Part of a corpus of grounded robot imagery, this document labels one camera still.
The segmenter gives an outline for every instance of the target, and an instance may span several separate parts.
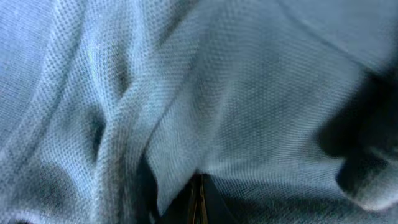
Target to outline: garment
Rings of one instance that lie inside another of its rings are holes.
[[[391,198],[344,193],[355,157],[318,137],[394,68],[397,16],[396,0],[0,2],[0,222],[149,223],[203,173],[240,223],[395,223]]]

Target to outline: blue fabric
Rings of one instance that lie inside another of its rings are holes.
[[[343,193],[316,136],[392,66],[397,9],[0,2],[0,222],[153,222],[201,172],[241,223],[395,223],[395,201]]]

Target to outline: light blue cloth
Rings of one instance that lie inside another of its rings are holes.
[[[396,0],[1,1],[0,222],[145,223],[202,172],[241,223],[395,223],[315,136],[397,22]]]

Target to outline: fabric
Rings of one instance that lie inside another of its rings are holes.
[[[240,223],[396,223],[394,162],[319,139],[389,76],[397,16],[395,0],[1,1],[0,222],[153,223],[198,172]],[[336,180],[362,161],[386,171]]]

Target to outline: textured fabric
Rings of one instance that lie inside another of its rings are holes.
[[[396,223],[394,200],[367,211],[339,188],[345,159],[317,136],[387,76],[397,16],[396,0],[0,2],[0,222],[153,222],[199,172],[241,223]],[[388,170],[373,189],[396,199]]]

